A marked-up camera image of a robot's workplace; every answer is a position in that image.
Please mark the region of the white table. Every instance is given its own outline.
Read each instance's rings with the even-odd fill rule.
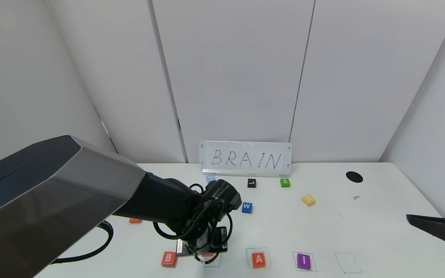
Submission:
[[[140,166],[186,185],[205,183],[197,164]],[[348,171],[360,173],[364,181],[349,181]],[[113,216],[108,221],[114,238],[106,250],[85,261],[48,266],[38,277],[445,278],[445,242],[406,221],[406,214],[440,215],[390,163],[294,164],[291,188],[281,188],[279,178],[256,178],[257,187],[247,188],[246,177],[216,177],[230,182],[242,201],[254,206],[252,214],[231,213],[233,235],[219,267],[184,257],[175,268],[163,268],[162,255],[175,251],[175,241],[157,235],[150,222],[130,225],[128,219]],[[305,206],[301,198],[306,194],[316,204]],[[93,229],[62,257],[85,254],[105,240],[104,231]],[[249,269],[246,248],[254,247],[267,248],[270,269]],[[293,252],[313,253],[316,271],[297,271]],[[345,273],[357,267],[361,273]]]

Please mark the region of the white wall panel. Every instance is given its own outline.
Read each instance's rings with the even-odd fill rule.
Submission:
[[[154,0],[189,162],[201,140],[288,142],[313,0]]]
[[[445,36],[445,0],[317,0],[293,161],[377,161]]]
[[[184,162],[148,2],[49,4],[118,153],[135,162]]]
[[[382,160],[393,162],[445,217],[445,40]]]
[[[114,151],[46,2],[0,0],[0,159],[64,134]]]

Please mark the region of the purple letter block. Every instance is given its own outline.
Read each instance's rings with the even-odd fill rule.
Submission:
[[[298,268],[310,270],[312,267],[309,255],[298,254],[296,255],[296,261],[298,263]]]

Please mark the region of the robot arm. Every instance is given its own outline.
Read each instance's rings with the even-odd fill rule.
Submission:
[[[0,277],[35,276],[111,214],[153,221],[195,255],[219,252],[217,222],[240,204],[223,180],[198,193],[77,138],[42,141],[0,160]]]

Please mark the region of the whiteboard sign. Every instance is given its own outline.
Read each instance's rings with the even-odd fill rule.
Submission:
[[[199,161],[203,174],[231,176],[289,176],[290,143],[201,141]]]

